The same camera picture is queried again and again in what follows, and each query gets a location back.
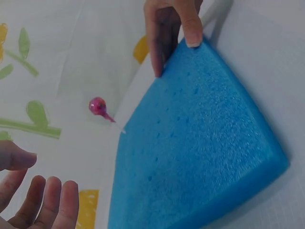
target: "blue foam block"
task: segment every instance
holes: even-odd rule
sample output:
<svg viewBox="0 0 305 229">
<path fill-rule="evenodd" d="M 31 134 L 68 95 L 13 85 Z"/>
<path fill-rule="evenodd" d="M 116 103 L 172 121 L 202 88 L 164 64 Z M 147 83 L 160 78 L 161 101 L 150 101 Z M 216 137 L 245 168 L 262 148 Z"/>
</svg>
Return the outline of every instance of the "blue foam block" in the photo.
<svg viewBox="0 0 305 229">
<path fill-rule="evenodd" d="M 109 229 L 197 229 L 289 165 L 268 124 L 205 42 L 182 41 L 125 127 Z"/>
</svg>

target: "yellow petal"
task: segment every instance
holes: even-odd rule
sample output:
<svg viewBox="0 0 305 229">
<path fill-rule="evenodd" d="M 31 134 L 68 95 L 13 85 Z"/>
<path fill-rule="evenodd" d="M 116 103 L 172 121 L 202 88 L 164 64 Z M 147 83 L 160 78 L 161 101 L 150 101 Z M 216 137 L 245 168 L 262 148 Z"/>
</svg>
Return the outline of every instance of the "yellow petal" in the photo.
<svg viewBox="0 0 305 229">
<path fill-rule="evenodd" d="M 5 23 L 0 24 L 0 43 L 5 42 L 6 34 L 8 33 L 8 27 Z"/>
<path fill-rule="evenodd" d="M 0 63 L 2 63 L 2 60 L 3 60 L 3 47 L 2 47 L 2 44 L 0 44 Z"/>
<path fill-rule="evenodd" d="M 133 50 L 133 57 L 142 64 L 146 55 L 148 54 L 148 46 L 146 36 L 142 37 Z"/>
<path fill-rule="evenodd" d="M 95 212 L 99 197 L 98 190 L 84 190 L 79 193 L 80 210 L 76 229 L 94 229 Z"/>
</svg>

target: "pink ball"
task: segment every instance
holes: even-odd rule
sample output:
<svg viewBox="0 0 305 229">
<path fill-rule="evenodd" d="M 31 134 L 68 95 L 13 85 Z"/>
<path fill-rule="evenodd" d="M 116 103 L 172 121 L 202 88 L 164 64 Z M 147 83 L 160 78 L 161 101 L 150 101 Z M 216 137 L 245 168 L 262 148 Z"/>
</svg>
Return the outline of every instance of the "pink ball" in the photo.
<svg viewBox="0 0 305 229">
<path fill-rule="evenodd" d="M 105 115 L 106 114 L 106 103 L 100 97 L 95 97 L 89 102 L 89 110 L 94 115 Z"/>
</svg>

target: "white surface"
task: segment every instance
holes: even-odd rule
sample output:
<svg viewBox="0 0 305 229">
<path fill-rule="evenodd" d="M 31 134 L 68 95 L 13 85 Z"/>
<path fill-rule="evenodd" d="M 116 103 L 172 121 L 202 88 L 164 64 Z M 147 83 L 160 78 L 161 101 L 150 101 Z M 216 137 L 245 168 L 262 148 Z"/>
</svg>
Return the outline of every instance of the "white surface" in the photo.
<svg viewBox="0 0 305 229">
<path fill-rule="evenodd" d="M 31 41 L 27 61 L 40 73 L 34 78 L 4 55 L 0 69 L 12 63 L 14 70 L 0 81 L 0 117 L 31 123 L 26 104 L 39 100 L 51 126 L 62 128 L 60 140 L 0 128 L 20 147 L 38 154 L 1 216 L 16 213 L 34 175 L 72 179 L 80 190 L 99 188 L 110 125 L 93 116 L 88 103 L 101 96 L 109 113 L 115 113 L 139 67 L 132 52 L 145 34 L 142 14 L 142 5 L 121 0 L 0 0 L 0 24 L 8 26 L 4 49 L 19 54 L 24 27 Z"/>
<path fill-rule="evenodd" d="M 203 8 L 209 3 L 206 0 Z M 305 228 L 303 6 L 301 0 L 236 0 L 223 24 L 217 50 L 263 110 L 291 158 L 291 167 L 270 187 L 209 229 Z M 210 36 L 212 30 L 213 24 L 207 26 L 206 34 Z M 212 43 L 216 43 L 217 36 L 212 37 Z M 147 58 L 118 110 L 120 124 L 128 121 L 153 80 Z M 110 134 L 112 141 L 103 165 L 107 175 L 101 180 L 97 211 L 98 229 L 107 228 L 119 139 L 115 127 Z"/>
</svg>

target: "white bedsheet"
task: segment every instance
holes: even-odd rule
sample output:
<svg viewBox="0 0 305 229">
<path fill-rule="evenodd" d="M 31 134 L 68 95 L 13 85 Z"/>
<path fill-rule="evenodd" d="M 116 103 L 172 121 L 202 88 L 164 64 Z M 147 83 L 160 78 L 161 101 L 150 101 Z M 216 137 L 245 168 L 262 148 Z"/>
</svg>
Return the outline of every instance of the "white bedsheet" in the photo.
<svg viewBox="0 0 305 229">
<path fill-rule="evenodd" d="M 75 180 L 80 190 L 99 189 L 110 124 L 93 116 L 88 104 L 101 96 L 109 114 L 115 114 L 140 66 L 133 50 L 145 35 L 142 15 L 142 4 L 121 0 L 0 1 L 0 60 L 5 50 L 0 61 L 0 138 L 10 136 L 38 154 L 1 216 L 9 218 L 18 210 L 37 174 Z M 47 130 L 27 114 L 30 101 L 42 104 L 36 112 L 42 119 L 46 112 Z M 51 127 L 61 134 L 43 136 Z"/>
</svg>

